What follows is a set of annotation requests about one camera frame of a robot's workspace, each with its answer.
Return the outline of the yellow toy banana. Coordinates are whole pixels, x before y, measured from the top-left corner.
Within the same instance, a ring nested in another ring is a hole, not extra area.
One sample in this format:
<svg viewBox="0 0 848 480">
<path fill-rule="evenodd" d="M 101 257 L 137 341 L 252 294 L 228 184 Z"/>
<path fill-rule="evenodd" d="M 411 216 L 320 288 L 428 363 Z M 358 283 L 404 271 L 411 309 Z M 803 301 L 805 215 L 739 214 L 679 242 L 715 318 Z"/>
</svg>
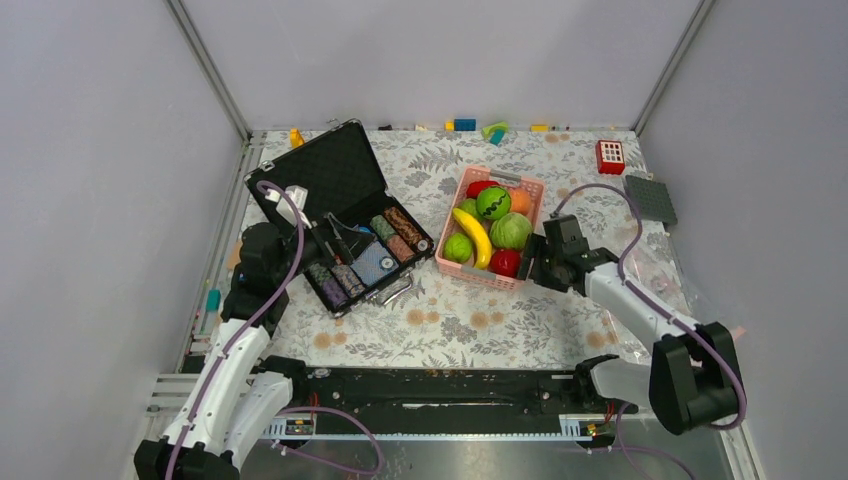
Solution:
<svg viewBox="0 0 848 480">
<path fill-rule="evenodd" d="M 486 270 L 489 267 L 494 249 L 488 233 L 482 223 L 473 215 L 460 208 L 452 209 L 452 217 L 454 221 L 464 230 L 465 234 L 471 239 L 474 245 L 474 267 L 479 270 Z"/>
</svg>

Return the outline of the green striped toy watermelon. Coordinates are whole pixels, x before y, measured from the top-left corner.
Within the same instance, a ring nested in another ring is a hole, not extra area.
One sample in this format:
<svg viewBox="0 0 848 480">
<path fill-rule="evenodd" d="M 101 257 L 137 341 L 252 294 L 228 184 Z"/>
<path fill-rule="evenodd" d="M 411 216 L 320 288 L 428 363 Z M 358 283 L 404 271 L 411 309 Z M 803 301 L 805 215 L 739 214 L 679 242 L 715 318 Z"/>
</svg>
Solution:
<svg viewBox="0 0 848 480">
<path fill-rule="evenodd" d="M 482 190 L 476 198 L 476 210 L 486 220 L 496 221 L 508 214 L 512 199 L 507 189 L 490 186 Z"/>
</svg>

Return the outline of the green bumpy toy fruit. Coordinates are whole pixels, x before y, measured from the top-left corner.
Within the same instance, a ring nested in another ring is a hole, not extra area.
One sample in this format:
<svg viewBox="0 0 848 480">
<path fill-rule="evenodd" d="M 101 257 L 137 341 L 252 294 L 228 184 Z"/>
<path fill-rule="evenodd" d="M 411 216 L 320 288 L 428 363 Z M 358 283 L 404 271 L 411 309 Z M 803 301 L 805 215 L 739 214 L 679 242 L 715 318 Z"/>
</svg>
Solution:
<svg viewBox="0 0 848 480">
<path fill-rule="evenodd" d="M 464 233 L 454 233 L 444 242 L 442 256 L 445 260 L 464 264 L 473 254 L 472 240 Z"/>
</svg>

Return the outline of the clear zip top bag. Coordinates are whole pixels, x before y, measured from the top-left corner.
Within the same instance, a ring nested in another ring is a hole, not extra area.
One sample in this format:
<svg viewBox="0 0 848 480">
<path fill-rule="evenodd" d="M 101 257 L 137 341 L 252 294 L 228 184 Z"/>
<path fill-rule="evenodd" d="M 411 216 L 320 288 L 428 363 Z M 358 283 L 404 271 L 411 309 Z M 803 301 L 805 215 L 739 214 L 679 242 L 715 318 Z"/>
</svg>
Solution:
<svg viewBox="0 0 848 480">
<path fill-rule="evenodd" d="M 628 255 L 627 271 L 671 307 L 707 324 L 722 319 L 715 305 L 682 273 L 674 250 L 640 244 Z"/>
</svg>

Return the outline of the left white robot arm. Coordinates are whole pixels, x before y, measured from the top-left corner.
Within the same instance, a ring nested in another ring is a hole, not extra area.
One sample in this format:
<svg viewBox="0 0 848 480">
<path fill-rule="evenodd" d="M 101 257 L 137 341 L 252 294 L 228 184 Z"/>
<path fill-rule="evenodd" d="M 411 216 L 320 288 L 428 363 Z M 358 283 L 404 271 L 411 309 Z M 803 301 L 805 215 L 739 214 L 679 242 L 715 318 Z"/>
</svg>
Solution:
<svg viewBox="0 0 848 480">
<path fill-rule="evenodd" d="M 242 234 L 240 260 L 221 310 L 221 323 L 199 377 L 158 440 L 142 441 L 133 458 L 140 479 L 238 479 L 247 453 L 276 413 L 309 401 L 307 380 L 267 361 L 242 395 L 260 354 L 285 311 L 288 284 L 317 261 L 313 227 L 297 214 L 290 242 L 267 222 Z"/>
</svg>

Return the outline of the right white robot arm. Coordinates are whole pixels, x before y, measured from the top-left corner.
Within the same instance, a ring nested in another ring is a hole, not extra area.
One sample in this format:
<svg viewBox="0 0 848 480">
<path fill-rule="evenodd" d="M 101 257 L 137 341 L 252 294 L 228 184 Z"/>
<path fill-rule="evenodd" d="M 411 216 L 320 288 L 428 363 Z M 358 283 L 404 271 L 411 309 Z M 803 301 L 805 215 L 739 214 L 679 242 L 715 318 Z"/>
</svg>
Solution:
<svg viewBox="0 0 848 480">
<path fill-rule="evenodd" d="M 733 429 L 747 413 L 734 339 L 721 323 L 703 324 L 645 290 L 623 258 L 593 248 L 573 215 L 543 224 L 529 237 L 521 280 L 600 305 L 649 350 L 648 364 L 597 356 L 574 369 L 572 396 L 597 412 L 611 400 L 650 409 L 671 434 L 700 427 Z"/>
</svg>

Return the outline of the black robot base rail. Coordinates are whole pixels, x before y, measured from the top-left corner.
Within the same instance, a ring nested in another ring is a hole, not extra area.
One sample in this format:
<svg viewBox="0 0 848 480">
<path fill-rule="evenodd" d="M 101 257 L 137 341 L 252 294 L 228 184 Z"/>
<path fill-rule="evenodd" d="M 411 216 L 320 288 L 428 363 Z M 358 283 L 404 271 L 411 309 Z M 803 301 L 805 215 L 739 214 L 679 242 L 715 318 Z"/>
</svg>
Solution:
<svg viewBox="0 0 848 480">
<path fill-rule="evenodd" d="M 320 435 L 354 435 L 343 411 L 375 435 L 553 436 L 563 421 L 610 421 L 619 399 L 590 392 L 573 370 L 461 370 L 318 368 L 269 356 L 248 365 L 248 375 L 278 372 L 293 382 L 293 407 Z"/>
</svg>

